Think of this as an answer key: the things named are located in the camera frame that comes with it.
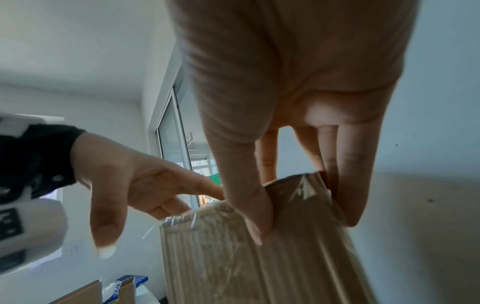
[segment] sleeve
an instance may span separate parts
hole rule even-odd
[[[70,152],[83,132],[74,126],[33,124],[19,137],[0,135],[0,203],[18,199],[25,186],[38,198],[76,183]]]

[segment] blue package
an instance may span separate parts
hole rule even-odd
[[[138,287],[140,285],[142,285],[143,283],[145,283],[146,281],[149,280],[149,277],[148,276],[141,276],[141,275],[124,275],[118,279],[116,279],[115,281],[118,282],[118,284],[115,286],[115,291],[113,292],[113,295],[111,297],[109,297],[105,302],[103,302],[103,304],[109,304],[113,301],[115,301],[116,299],[119,298],[119,289],[120,289],[120,285],[123,281],[126,281],[128,280],[129,278],[131,277],[135,277],[135,287]]]

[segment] corrugated cardboard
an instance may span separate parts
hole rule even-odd
[[[375,303],[320,176],[292,176],[265,188],[276,217],[263,246],[225,202],[162,223],[169,301]]]
[[[135,277],[133,276],[120,284],[118,304],[135,304],[136,293]]]
[[[102,304],[101,288],[102,283],[100,280],[96,280],[50,302],[50,304]]]

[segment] human hand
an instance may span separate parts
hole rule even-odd
[[[273,224],[261,184],[276,179],[284,126],[357,224],[417,1],[168,4],[225,195],[253,239]]]
[[[200,174],[92,133],[77,138],[71,164],[91,190],[90,228],[101,258],[115,251],[128,206],[160,220],[190,210],[179,194],[224,198],[222,187]]]

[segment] white table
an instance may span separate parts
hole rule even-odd
[[[135,304],[159,304],[159,301],[144,285],[140,285],[136,289]]]

